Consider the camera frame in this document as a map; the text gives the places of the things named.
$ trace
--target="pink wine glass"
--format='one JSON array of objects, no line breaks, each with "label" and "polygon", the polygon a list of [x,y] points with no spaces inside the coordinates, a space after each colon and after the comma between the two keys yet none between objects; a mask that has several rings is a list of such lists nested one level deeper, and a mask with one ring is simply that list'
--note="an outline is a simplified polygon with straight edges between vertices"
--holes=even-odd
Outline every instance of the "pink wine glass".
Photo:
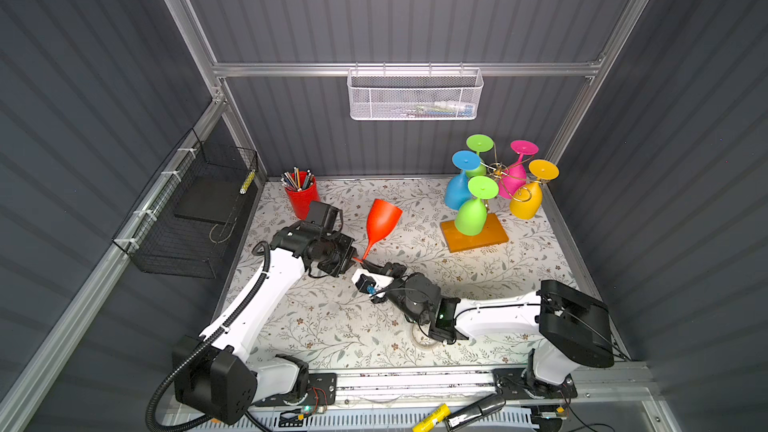
[{"label": "pink wine glass", "polygon": [[505,170],[509,176],[502,177],[502,186],[498,188],[498,194],[501,197],[512,199],[514,193],[525,185],[525,168],[523,167],[523,156],[532,156],[538,153],[538,147],[533,142],[527,140],[515,140],[509,146],[520,154],[518,160]]}]

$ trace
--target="white mesh basket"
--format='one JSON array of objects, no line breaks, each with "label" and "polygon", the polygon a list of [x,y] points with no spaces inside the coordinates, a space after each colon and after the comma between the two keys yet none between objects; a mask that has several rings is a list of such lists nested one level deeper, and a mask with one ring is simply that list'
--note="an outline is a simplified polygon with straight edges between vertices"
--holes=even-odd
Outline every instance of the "white mesh basket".
[{"label": "white mesh basket", "polygon": [[472,120],[477,117],[482,74],[463,67],[350,69],[354,120]]}]

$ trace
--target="yellow battery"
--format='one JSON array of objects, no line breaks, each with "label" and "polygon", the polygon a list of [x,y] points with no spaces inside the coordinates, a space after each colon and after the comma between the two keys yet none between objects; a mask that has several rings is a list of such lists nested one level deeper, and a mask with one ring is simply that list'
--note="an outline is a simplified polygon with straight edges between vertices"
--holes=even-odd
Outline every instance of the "yellow battery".
[{"label": "yellow battery", "polygon": [[442,422],[449,415],[451,415],[451,410],[447,405],[443,404],[427,416],[427,418],[419,422],[416,427],[413,427],[413,432],[429,432],[438,422]]}]

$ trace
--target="black handheld tool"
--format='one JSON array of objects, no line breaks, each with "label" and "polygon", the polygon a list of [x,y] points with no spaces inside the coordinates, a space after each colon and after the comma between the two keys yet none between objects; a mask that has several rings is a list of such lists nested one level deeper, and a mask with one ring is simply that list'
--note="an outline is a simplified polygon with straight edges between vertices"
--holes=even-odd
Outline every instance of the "black handheld tool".
[{"label": "black handheld tool", "polygon": [[447,416],[444,423],[448,432],[453,432],[484,418],[486,415],[493,414],[496,410],[503,408],[506,403],[507,401],[501,394],[489,395]]}]

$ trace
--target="black mounting plate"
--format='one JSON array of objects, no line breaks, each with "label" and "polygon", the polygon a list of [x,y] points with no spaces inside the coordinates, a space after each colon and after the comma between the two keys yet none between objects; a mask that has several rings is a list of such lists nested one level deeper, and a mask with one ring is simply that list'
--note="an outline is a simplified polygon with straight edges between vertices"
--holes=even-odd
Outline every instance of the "black mounting plate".
[{"label": "black mounting plate", "polygon": [[[525,367],[520,368],[500,368],[493,370],[493,383],[496,386],[496,390],[504,396],[506,400],[529,400],[536,397],[532,397],[528,393],[528,388],[525,387],[523,372]],[[541,391],[537,391],[536,395],[545,399],[573,399],[578,396],[576,391],[576,385],[574,384],[571,375],[565,378],[564,387],[555,388],[547,391],[545,395],[541,395]]]},{"label": "black mounting plate", "polygon": [[283,395],[278,394],[255,402],[254,407],[285,407],[287,405],[301,407],[302,405],[314,405],[315,393],[312,388],[325,391],[325,396],[328,398],[327,401],[326,397],[323,397],[322,393],[318,391],[320,405],[333,405],[336,402],[336,374],[310,374],[309,391],[298,404],[287,404],[283,399]]}]

